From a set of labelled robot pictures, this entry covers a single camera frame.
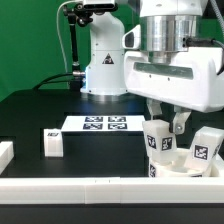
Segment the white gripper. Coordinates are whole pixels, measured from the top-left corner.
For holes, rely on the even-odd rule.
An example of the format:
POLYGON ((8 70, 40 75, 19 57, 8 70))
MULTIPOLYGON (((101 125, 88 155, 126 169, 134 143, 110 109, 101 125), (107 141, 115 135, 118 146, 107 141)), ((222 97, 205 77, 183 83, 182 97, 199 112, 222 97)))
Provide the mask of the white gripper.
POLYGON ((161 102, 175 105, 170 130, 183 134, 191 110, 208 113, 224 108, 224 71, 219 74, 224 57, 221 48, 189 47, 172 55, 170 64, 154 64, 140 50, 140 38, 139 25, 122 38, 127 49, 124 80, 130 93, 148 98, 151 119, 162 114, 161 102))

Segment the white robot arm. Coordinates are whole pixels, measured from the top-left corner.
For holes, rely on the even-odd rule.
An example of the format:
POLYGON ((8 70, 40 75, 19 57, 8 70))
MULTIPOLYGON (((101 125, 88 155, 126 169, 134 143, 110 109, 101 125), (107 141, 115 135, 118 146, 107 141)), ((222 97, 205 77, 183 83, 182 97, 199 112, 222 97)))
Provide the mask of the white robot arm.
POLYGON ((90 94, 133 93, 147 99, 150 114, 163 102, 176 115, 181 134, 190 113, 224 109, 224 48, 197 35, 199 21, 214 0, 84 0, 93 13, 90 94))

